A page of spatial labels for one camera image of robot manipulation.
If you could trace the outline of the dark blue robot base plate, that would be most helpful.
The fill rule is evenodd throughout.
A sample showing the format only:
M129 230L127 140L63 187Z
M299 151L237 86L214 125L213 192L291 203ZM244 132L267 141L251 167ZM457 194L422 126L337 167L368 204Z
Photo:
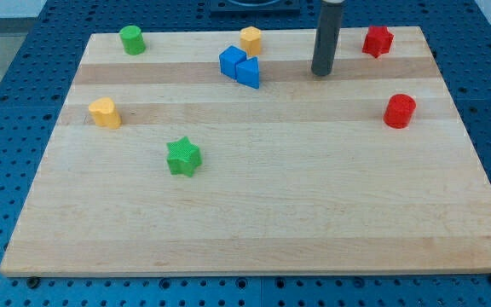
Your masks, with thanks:
M300 0L208 0L211 15L297 13Z

